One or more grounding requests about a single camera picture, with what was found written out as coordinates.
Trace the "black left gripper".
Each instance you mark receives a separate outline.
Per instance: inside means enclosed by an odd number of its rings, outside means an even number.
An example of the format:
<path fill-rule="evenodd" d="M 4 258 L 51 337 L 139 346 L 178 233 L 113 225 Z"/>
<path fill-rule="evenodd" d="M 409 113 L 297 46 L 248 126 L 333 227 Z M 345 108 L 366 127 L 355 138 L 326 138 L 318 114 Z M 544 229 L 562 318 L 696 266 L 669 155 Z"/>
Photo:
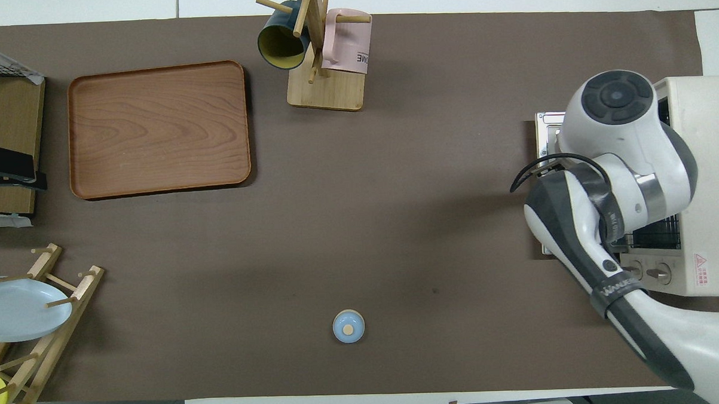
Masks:
<path fill-rule="evenodd" d="M 0 147 L 0 177 L 12 178 L 12 185 L 31 191 L 47 190 L 47 175 L 35 173 L 33 156 Z"/>

